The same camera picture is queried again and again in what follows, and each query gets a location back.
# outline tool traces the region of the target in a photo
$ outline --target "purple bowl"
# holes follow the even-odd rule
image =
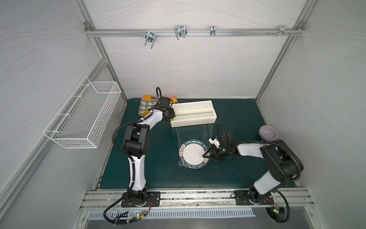
[[[274,141],[277,139],[277,131],[271,126],[261,126],[259,128],[259,136],[265,141]]]

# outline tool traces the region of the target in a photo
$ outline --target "wall hook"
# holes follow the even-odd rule
[[[216,27],[214,25],[211,26],[210,34],[211,34],[211,37],[214,37],[216,35]]]
[[[277,36],[278,36],[278,37],[280,37],[280,36],[282,36],[282,35],[290,36],[290,34],[289,34],[289,33],[286,33],[286,32],[285,32],[285,26],[284,26],[284,25],[282,25],[282,26],[281,26],[280,30],[279,30],[279,31],[278,31],[278,33],[276,33],[276,34],[277,34]]]
[[[183,38],[186,37],[187,34],[187,28],[185,25],[179,25],[174,28],[175,35],[177,36],[177,39],[179,40],[179,35]]]
[[[146,38],[145,46],[146,46],[147,42],[152,42],[151,43],[151,48],[153,48],[154,42],[156,40],[155,34],[152,33],[152,32],[147,32],[146,35],[145,35],[145,38]]]

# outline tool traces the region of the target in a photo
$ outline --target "wire mesh basket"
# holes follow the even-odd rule
[[[75,91],[79,89],[81,93],[71,96],[43,131],[64,148],[96,148],[121,94],[114,81],[90,82],[87,79],[87,82],[79,84]]]

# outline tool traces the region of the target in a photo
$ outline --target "green work surface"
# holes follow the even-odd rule
[[[178,99],[180,103],[212,100],[217,119],[225,132],[232,131],[238,141],[260,140],[258,130],[265,125],[254,99]],[[140,119],[140,99],[130,99],[122,123]],[[125,129],[118,133],[116,142],[122,148]],[[192,133],[199,138],[202,133]],[[216,136],[213,125],[212,136]],[[150,149],[145,158],[147,188],[248,188],[267,168],[264,160],[250,156],[237,156],[224,161],[209,161],[199,169],[179,165],[179,143],[176,128],[170,122],[160,122],[150,131]],[[114,148],[109,156],[100,189],[126,189],[130,182],[128,159]],[[295,187],[289,183],[286,187]]]

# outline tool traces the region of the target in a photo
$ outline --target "plate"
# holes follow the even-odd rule
[[[185,167],[199,169],[205,166],[209,159],[203,158],[208,150],[207,145],[198,139],[185,141],[179,149],[179,158]]]

